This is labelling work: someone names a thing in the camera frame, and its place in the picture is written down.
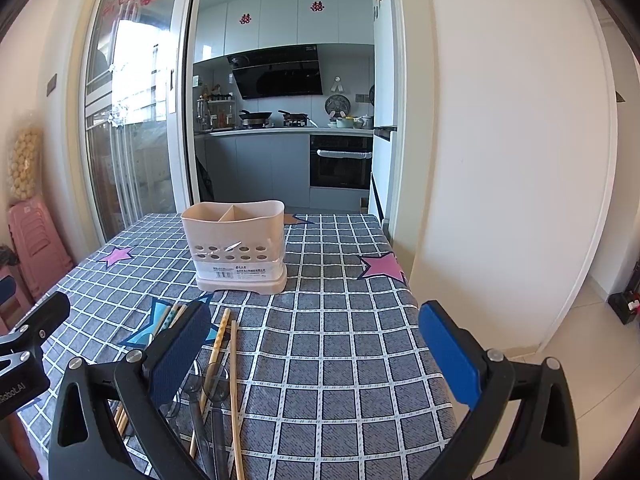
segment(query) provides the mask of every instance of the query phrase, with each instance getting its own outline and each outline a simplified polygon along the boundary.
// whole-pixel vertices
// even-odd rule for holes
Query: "bowl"
[[[338,128],[353,128],[353,119],[338,117],[335,120]]]

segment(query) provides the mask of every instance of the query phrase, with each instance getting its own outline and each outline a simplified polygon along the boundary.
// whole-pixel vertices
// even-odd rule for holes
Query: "doorway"
[[[195,0],[185,88],[195,200],[370,211],[375,1]],[[382,88],[393,104],[393,85]]]

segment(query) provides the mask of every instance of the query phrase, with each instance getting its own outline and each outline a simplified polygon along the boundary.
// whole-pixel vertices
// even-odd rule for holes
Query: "kitchen backsplash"
[[[283,96],[261,99],[243,100],[238,87],[229,84],[229,68],[226,57],[210,59],[194,65],[193,74],[199,75],[209,89],[220,85],[220,93],[233,93],[236,96],[237,110],[243,108],[250,112],[272,112],[271,123],[282,126],[282,115],[278,110],[291,113],[308,114],[318,126],[327,126],[329,115],[324,111],[324,102],[335,93],[345,95],[351,102],[350,115],[373,115],[373,106],[368,103],[357,103],[356,94],[369,95],[374,81],[374,51],[372,45],[356,44],[319,44],[318,61],[322,78],[323,95]],[[340,77],[342,92],[332,92],[335,78]],[[195,100],[202,89],[193,89]]]

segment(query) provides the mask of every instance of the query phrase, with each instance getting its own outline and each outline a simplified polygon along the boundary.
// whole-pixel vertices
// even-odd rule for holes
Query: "glass door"
[[[191,0],[100,0],[88,45],[88,175],[108,240],[148,213],[190,203],[176,114]]]

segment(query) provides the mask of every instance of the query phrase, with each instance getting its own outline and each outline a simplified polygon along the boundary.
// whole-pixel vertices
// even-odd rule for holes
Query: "checkered tablecloth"
[[[358,279],[359,256],[388,253],[373,216],[308,216],[286,226],[287,286],[261,296],[217,292],[239,320],[241,442],[252,479],[419,478],[455,431],[444,379],[417,330],[417,303],[386,276]],[[113,247],[130,260],[106,268]],[[120,359],[118,346],[142,327],[152,297],[189,301],[202,292],[176,215],[148,215],[80,263],[58,285],[72,311],[44,345],[51,389],[20,412],[46,451],[56,395],[69,359]],[[198,360],[206,364],[210,347]],[[228,352],[222,362],[228,361]],[[226,445],[231,450],[228,403]],[[178,414],[191,436],[185,405]],[[206,421],[210,435],[210,417]],[[155,476],[135,437],[126,440],[140,471]]]

